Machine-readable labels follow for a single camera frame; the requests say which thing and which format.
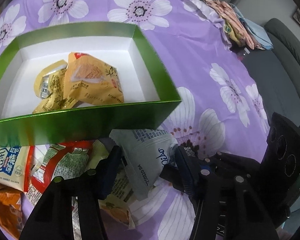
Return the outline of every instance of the folded clothes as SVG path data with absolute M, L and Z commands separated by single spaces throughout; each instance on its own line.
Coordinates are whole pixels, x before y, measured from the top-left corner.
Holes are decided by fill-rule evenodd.
M 226 34 L 228 34 L 231 40 L 233 40 L 235 43 L 238 44 L 238 46 L 242 46 L 241 41 L 239 41 L 239 39 L 235 35 L 235 32 L 232 29 L 231 24 L 227 20 L 225 20 L 225 25 L 223 26 L 223 30 L 225 31 Z
M 251 49 L 254 49 L 252 38 L 241 24 L 230 5 L 226 2 L 220 2 L 219 0 L 204 0 L 204 2 L 213 8 L 224 20 L 227 20 L 228 24 L 231 25 L 235 36 L 240 41 L 240 46 L 248 45 Z
M 232 3 L 229 3 L 232 7 L 233 11 L 236 13 L 237 18 L 242 23 L 242 25 L 247 29 L 248 32 L 255 38 L 255 40 L 261 44 L 261 46 L 265 49 L 272 49 L 272 42 L 266 33 L 265 29 L 258 24 L 246 19 L 243 17 L 242 13 L 239 9 Z

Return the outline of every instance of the blue cloth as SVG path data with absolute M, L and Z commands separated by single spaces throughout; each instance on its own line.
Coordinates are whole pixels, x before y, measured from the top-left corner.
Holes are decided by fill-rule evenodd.
M 234 4 L 229 3 L 229 5 L 234 10 L 235 14 L 237 15 L 237 18 L 242 23 L 242 25 L 247 29 L 248 32 L 250 32 L 255 37 L 257 42 L 259 42 L 261 46 L 265 49 L 272 49 L 273 45 L 268 34 L 266 33 L 266 30 L 258 24 L 244 18 L 242 13 Z

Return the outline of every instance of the gray snack packet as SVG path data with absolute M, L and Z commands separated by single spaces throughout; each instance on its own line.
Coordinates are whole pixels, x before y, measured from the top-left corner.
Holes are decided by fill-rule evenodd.
M 113 129 L 109 136 L 122 148 L 122 163 L 136 198 L 147 198 L 163 166 L 174 162 L 177 140 L 165 130 L 150 129 Z

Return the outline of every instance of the white flower print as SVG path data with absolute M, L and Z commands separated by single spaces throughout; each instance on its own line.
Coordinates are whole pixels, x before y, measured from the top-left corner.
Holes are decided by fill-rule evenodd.
M 233 79 L 229 79 L 225 70 L 216 63 L 211 64 L 210 76 L 214 81 L 218 82 L 222 87 L 220 88 L 220 95 L 223 102 L 228 107 L 231 113 L 235 113 L 236 108 L 239 112 L 241 122 L 245 127 L 248 127 L 250 120 L 247 111 L 250 110 L 247 100 L 240 95 L 241 91 Z
M 182 102 L 163 122 L 162 127 L 175 136 L 189 155 L 199 159 L 214 155 L 225 141 L 224 123 L 219 121 L 213 109 L 207 109 L 198 124 L 194 125 L 194 97 L 185 87 L 179 87 L 178 92 Z
M 51 16 L 49 26 L 69 23 L 69 15 L 81 19 L 89 13 L 89 7 L 83 0 L 42 0 L 44 4 L 38 12 L 38 22 L 45 23 Z
M 8 8 L 4 18 L 0 17 L 0 48 L 8 46 L 13 39 L 26 28 L 26 16 L 20 16 L 14 20 L 20 10 L 20 4 Z
M 247 86 L 246 92 L 248 93 L 253 106 L 258 113 L 263 131 L 267 133 L 269 130 L 268 118 L 266 115 L 266 111 L 263 108 L 262 97 L 261 95 L 259 95 L 257 85 L 253 84 L 252 86 Z
M 160 17 L 172 10 L 168 0 L 114 0 L 114 2 L 123 9 L 109 11 L 109 21 L 133 23 L 143 30 L 153 30 L 155 25 L 169 27 L 169 22 Z
M 141 201 L 135 200 L 129 205 L 131 216 L 136 226 L 153 217 L 171 189 L 169 182 L 161 178 L 158 178 L 154 185 L 155 188 L 150 190 L 148 198 Z
M 178 192 L 160 223 L 158 240 L 188 240 L 194 217 L 194 208 L 189 196 Z
M 195 15 L 199 17 L 200 20 L 205 21 L 206 16 L 201 10 L 206 10 L 208 7 L 204 2 L 200 0 L 183 0 L 183 8 L 189 12 L 195 12 Z

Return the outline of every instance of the plastic bottle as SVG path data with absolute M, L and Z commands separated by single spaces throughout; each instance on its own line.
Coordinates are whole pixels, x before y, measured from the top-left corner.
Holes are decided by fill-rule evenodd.
M 242 61 L 246 55 L 250 54 L 248 48 L 244 48 L 237 53 L 238 60 Z

